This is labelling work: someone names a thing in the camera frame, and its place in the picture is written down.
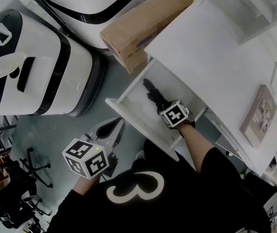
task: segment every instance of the black t-shirt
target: black t-shirt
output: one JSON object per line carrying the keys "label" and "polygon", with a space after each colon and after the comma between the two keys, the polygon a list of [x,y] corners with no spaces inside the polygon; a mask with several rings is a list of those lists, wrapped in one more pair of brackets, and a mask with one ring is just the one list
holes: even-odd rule
{"label": "black t-shirt", "polygon": [[102,230],[235,233],[249,228],[269,233],[263,207],[243,185],[231,162],[216,148],[198,174],[179,162],[139,159],[84,196],[71,191],[59,206],[48,233]]}

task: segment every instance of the gray floor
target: gray floor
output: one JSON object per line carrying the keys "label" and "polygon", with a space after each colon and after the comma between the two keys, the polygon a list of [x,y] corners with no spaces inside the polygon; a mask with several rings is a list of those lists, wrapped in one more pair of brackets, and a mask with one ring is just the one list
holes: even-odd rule
{"label": "gray floor", "polygon": [[[105,103],[105,99],[118,98],[133,79],[134,77],[129,76],[118,63],[110,62],[102,88],[85,116],[81,118],[21,116],[19,118],[11,157],[26,158],[27,148],[33,147],[35,152],[32,157],[35,167],[45,165],[47,161],[51,164],[51,169],[38,173],[44,180],[51,181],[54,185],[53,189],[49,189],[37,182],[37,193],[44,200],[45,208],[56,213],[58,205],[78,179],[76,174],[69,171],[64,161],[62,156],[64,148],[73,138],[79,138],[83,133],[87,133],[95,124],[117,117],[117,113]],[[218,130],[204,116],[197,122],[197,129],[211,142],[215,142],[220,136]],[[114,151],[119,159],[114,176],[131,167],[136,153],[143,148],[144,141],[145,137],[127,123],[120,145]],[[189,153],[185,149],[181,151],[191,162]],[[239,172],[246,169],[244,163],[236,157],[230,157],[230,160]],[[7,232],[0,224],[0,232],[2,232],[1,229]]]}

